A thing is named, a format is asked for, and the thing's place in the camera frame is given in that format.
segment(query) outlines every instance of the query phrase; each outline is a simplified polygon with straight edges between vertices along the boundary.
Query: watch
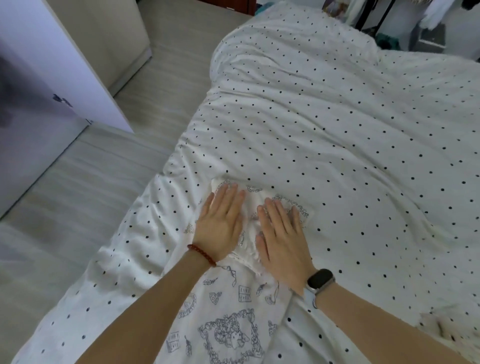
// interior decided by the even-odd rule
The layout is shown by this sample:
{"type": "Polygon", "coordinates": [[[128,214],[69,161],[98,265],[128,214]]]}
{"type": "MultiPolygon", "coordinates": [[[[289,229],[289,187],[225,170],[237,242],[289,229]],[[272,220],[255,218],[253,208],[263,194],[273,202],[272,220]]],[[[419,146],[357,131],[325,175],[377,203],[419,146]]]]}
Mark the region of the watch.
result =
{"type": "Polygon", "coordinates": [[[311,302],[314,308],[317,308],[315,304],[315,297],[330,284],[335,282],[333,273],[328,269],[320,269],[313,276],[308,278],[307,284],[303,289],[303,299],[306,302],[311,302]]]}

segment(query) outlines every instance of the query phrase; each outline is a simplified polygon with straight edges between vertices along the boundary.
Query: red wooden cabinet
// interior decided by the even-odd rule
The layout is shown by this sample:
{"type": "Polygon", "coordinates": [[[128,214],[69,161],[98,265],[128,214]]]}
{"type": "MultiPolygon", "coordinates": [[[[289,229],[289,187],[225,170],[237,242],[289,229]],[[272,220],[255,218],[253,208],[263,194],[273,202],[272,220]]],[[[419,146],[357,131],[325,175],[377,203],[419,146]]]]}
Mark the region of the red wooden cabinet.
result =
{"type": "Polygon", "coordinates": [[[256,0],[201,0],[203,2],[208,2],[209,4],[221,6],[222,8],[227,8],[234,10],[236,12],[242,12],[244,14],[255,15],[256,0]]]}

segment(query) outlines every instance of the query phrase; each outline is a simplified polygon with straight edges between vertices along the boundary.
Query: finger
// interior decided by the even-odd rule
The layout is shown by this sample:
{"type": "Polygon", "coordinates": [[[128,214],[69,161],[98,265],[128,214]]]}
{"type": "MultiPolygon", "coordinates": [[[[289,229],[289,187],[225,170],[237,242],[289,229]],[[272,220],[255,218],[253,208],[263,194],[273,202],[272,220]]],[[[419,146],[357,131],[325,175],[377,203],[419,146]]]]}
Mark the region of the finger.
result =
{"type": "Polygon", "coordinates": [[[260,226],[265,236],[265,240],[268,243],[275,241],[275,231],[273,230],[272,223],[270,222],[263,205],[257,207],[258,219],[260,220],[260,226]]]}
{"type": "Polygon", "coordinates": [[[210,209],[210,205],[212,204],[214,196],[215,194],[213,192],[210,192],[207,199],[205,200],[204,206],[202,207],[202,211],[200,212],[199,218],[202,218],[206,214],[208,214],[208,210],[210,209]]]}
{"type": "Polygon", "coordinates": [[[300,222],[300,212],[296,206],[292,207],[293,213],[293,226],[295,227],[295,231],[297,233],[301,232],[301,222],[300,222]]]}
{"type": "Polygon", "coordinates": [[[273,228],[275,229],[275,234],[279,235],[285,233],[285,228],[283,227],[282,218],[280,217],[273,201],[271,198],[265,199],[265,205],[267,206],[268,215],[272,221],[273,228]]]}
{"type": "Polygon", "coordinates": [[[232,204],[233,199],[237,195],[237,190],[238,190],[238,185],[234,183],[227,192],[225,192],[225,195],[223,196],[223,200],[218,208],[217,213],[221,215],[226,215],[228,210],[230,209],[230,206],[232,204]]]}
{"type": "Polygon", "coordinates": [[[288,218],[287,212],[285,211],[282,203],[280,200],[275,200],[274,202],[278,213],[280,214],[280,218],[282,219],[283,227],[287,233],[293,232],[292,224],[290,223],[290,219],[288,218]]]}
{"type": "Polygon", "coordinates": [[[234,221],[238,214],[241,211],[241,207],[243,205],[243,201],[245,201],[245,196],[246,196],[245,190],[240,191],[235,198],[233,199],[232,205],[230,206],[230,210],[227,212],[227,218],[230,221],[234,221]]]}
{"type": "Polygon", "coordinates": [[[258,254],[262,264],[265,268],[267,268],[270,264],[270,257],[268,255],[267,244],[265,243],[265,239],[262,235],[258,234],[255,237],[255,245],[257,246],[258,254]]]}
{"type": "Polygon", "coordinates": [[[243,215],[238,214],[235,220],[235,226],[233,227],[233,239],[237,242],[240,238],[240,233],[243,229],[243,215]]]}
{"type": "Polygon", "coordinates": [[[213,213],[216,213],[218,210],[220,204],[223,201],[223,196],[225,195],[225,192],[227,191],[228,184],[224,184],[220,189],[216,192],[215,194],[215,199],[212,202],[212,205],[210,206],[210,211],[213,213]]]}

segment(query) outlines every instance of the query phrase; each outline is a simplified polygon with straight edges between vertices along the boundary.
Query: floor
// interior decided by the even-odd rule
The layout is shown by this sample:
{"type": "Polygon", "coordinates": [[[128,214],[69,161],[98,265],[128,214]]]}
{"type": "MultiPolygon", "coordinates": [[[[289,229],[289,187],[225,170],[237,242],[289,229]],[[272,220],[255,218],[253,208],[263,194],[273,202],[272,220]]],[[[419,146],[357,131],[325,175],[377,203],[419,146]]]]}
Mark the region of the floor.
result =
{"type": "Polygon", "coordinates": [[[210,86],[211,55],[249,16],[196,0],[142,0],[153,58],[115,97],[135,134],[88,127],[0,221],[0,363],[107,244],[162,170],[210,86]]]}

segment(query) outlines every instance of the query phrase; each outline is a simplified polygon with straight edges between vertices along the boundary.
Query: polka dot bed sheet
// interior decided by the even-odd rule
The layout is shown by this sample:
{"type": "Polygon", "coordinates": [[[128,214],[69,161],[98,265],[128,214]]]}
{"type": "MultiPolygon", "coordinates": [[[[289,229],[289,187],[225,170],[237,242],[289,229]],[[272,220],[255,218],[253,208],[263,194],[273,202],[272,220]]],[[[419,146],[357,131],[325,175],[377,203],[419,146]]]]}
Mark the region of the polka dot bed sheet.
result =
{"type": "MultiPolygon", "coordinates": [[[[13,362],[74,363],[161,277],[218,176],[314,207],[304,231],[318,268],[479,362],[479,66],[382,51],[282,2],[223,39],[210,76],[163,173],[13,362]]],[[[298,297],[268,325],[264,363],[367,362],[298,297]]]]}

